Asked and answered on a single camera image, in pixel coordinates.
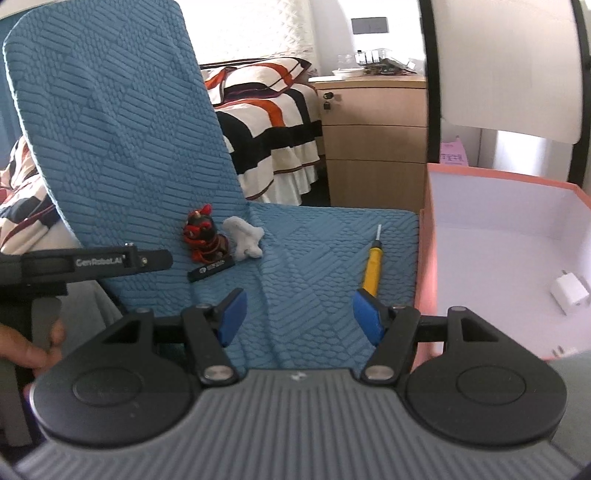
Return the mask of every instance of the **pink paper bag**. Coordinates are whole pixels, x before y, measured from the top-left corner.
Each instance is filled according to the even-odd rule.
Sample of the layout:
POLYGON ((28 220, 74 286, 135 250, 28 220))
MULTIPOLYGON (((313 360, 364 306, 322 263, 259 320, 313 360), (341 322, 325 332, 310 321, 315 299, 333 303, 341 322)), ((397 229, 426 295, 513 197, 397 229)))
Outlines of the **pink paper bag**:
POLYGON ((444 165, 460 165, 462 167, 468 166, 468 157, 460 137, 456 137, 453 142, 441 142, 439 163, 444 165))

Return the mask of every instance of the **blue curtain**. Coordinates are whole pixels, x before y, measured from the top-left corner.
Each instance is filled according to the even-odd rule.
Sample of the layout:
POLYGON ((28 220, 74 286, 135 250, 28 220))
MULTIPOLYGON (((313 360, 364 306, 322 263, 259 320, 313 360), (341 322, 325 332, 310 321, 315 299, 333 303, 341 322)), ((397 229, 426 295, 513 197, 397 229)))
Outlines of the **blue curtain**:
MULTIPOLYGON (((0 20, 0 40, 4 43, 4 39, 8 32, 14 27, 18 20, 28 12, 19 12, 0 20)), ((14 108, 10 88, 8 87, 8 80, 6 79, 6 69, 4 68, 4 60, 2 60, 2 67, 0 73, 0 169, 8 165, 8 157, 12 146, 21 136, 21 126, 18 123, 17 110, 14 108)))

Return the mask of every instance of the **yellow screwdriver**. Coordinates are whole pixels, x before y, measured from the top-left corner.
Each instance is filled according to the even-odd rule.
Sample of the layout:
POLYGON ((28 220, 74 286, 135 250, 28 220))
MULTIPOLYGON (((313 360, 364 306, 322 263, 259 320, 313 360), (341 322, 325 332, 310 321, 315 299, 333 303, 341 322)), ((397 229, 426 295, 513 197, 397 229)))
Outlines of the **yellow screwdriver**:
POLYGON ((365 279, 363 281, 363 288, 374 297, 378 295, 379 276, 382 269, 382 242, 379 241, 379 236, 382 233, 382 224, 378 225, 378 234, 371 244, 369 249, 368 266, 365 270, 365 279))

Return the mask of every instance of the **human hand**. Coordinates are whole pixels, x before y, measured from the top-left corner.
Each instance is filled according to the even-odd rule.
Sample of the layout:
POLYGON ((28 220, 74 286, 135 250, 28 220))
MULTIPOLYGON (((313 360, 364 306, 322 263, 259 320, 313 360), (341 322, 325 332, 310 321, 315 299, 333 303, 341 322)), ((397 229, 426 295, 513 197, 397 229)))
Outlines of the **human hand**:
MULTIPOLYGON (((51 346, 46 352, 33 345, 16 330, 0 324, 0 357, 15 365, 31 368, 37 378, 61 360, 61 344, 66 339, 66 329, 61 320, 53 324, 50 332, 51 346)), ((31 384, 23 394, 28 398, 31 384)))

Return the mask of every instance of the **cabinet top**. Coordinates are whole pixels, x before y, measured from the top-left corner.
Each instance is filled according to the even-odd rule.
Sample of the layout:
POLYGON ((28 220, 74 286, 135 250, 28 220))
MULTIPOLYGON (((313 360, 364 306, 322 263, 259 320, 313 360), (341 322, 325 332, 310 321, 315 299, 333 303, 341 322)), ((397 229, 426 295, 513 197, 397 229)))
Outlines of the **cabinet top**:
POLYGON ((310 82, 318 90, 333 88, 427 88, 427 79, 421 75, 364 75, 328 82, 310 82))

